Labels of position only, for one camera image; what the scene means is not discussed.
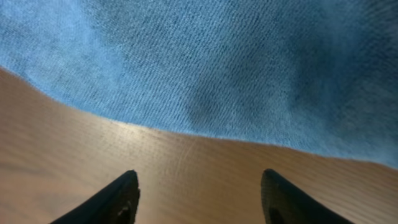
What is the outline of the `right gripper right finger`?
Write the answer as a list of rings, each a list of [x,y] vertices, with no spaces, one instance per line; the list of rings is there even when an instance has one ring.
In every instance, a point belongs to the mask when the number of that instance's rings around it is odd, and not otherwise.
[[[352,224],[272,169],[261,179],[266,224]]]

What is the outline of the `blue microfibre cloth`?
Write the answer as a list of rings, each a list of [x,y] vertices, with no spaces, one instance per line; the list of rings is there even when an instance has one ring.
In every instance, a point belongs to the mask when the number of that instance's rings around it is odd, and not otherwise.
[[[397,167],[397,2],[1,2],[1,66],[66,105]]]

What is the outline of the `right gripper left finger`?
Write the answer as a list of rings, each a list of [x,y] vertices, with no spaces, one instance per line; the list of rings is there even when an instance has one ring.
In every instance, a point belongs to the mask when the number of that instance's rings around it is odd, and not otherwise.
[[[139,198],[137,173],[129,170],[52,224],[134,224]]]

